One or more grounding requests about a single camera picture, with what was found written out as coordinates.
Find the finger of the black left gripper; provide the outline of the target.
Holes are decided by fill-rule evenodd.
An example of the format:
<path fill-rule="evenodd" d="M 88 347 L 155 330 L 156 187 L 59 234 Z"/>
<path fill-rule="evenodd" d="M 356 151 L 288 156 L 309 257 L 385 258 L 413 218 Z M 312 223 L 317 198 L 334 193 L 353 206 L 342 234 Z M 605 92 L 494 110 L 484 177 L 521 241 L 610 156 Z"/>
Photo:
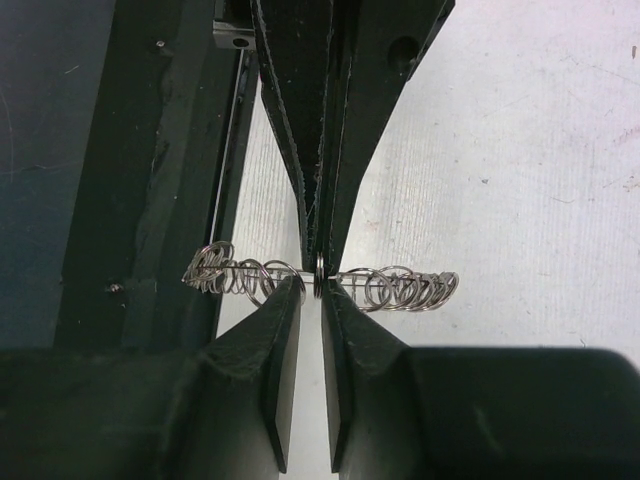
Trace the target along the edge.
<path fill-rule="evenodd" d="M 293 26 L 259 6 L 257 54 L 262 100 L 294 191 L 302 266 L 316 271 L 323 260 L 335 271 L 331 214 L 335 168 L 331 148 L 332 94 L 329 71 L 333 53 L 331 23 Z"/>
<path fill-rule="evenodd" d="M 355 202 L 399 97 L 455 4 L 337 1 L 326 82 L 319 272 L 337 273 Z"/>

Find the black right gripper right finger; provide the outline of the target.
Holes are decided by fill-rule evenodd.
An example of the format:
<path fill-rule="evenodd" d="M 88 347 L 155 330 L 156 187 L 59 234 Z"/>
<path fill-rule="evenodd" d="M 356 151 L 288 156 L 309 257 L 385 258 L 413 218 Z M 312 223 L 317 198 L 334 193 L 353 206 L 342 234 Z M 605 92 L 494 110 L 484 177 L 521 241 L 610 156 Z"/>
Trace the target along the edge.
<path fill-rule="evenodd" d="M 322 293 L 322 343 L 331 469 L 339 474 L 412 474 L 415 428 L 402 404 L 408 346 L 360 311 L 343 287 Z"/>

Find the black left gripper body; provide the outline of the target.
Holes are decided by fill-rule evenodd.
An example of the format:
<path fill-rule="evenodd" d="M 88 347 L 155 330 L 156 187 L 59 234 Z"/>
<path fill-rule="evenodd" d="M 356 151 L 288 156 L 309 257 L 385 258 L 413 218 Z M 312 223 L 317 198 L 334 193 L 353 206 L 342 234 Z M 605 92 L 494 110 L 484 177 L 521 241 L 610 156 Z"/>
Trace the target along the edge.
<path fill-rule="evenodd" d="M 314 25 L 315 18 L 331 23 L 332 1 L 215 1 L 212 32 L 217 47 L 234 50 L 257 50 L 257 8 L 274 8 L 272 14 L 293 26 Z"/>

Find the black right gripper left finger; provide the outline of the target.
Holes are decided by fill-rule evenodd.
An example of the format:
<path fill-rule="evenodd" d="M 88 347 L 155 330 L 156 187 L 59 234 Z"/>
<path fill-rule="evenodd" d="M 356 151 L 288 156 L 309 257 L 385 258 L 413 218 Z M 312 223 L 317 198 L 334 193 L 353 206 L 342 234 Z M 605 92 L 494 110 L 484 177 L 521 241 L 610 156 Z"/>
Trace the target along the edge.
<path fill-rule="evenodd" d="M 285 278 L 208 349 L 199 405 L 201 474 L 287 471 L 302 298 L 301 282 Z"/>

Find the metal disc with keyrings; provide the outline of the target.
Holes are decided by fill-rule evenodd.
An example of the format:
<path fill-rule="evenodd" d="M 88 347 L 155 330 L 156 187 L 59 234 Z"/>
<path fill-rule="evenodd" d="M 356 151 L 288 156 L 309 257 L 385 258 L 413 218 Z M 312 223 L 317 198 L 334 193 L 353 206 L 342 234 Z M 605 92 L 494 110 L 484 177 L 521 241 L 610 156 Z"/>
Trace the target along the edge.
<path fill-rule="evenodd" d="M 234 253 L 234 245 L 228 241 L 216 241 L 198 249 L 182 282 L 205 294 L 243 295 L 260 307 L 288 278 L 295 279 L 302 292 L 311 288 L 317 299 L 333 281 L 365 313 L 433 311 L 444 306 L 459 286 L 458 274 L 450 271 L 423 273 L 391 265 L 379 269 L 357 267 L 328 275 L 321 258 L 316 262 L 316 271 L 309 273 L 282 260 L 237 260 Z"/>

